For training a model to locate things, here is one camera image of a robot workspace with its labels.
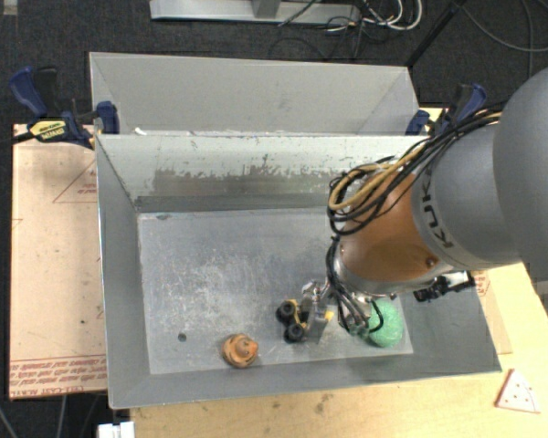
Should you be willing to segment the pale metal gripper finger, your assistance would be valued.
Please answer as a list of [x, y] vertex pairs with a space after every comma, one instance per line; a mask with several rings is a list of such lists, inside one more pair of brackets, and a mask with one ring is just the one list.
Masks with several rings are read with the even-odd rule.
[[319, 343], [324, 330], [332, 321], [334, 312], [327, 306], [314, 303], [311, 307], [311, 342]]
[[312, 280], [302, 287], [300, 302], [300, 315], [302, 317], [321, 317], [321, 291], [322, 285], [316, 280]]

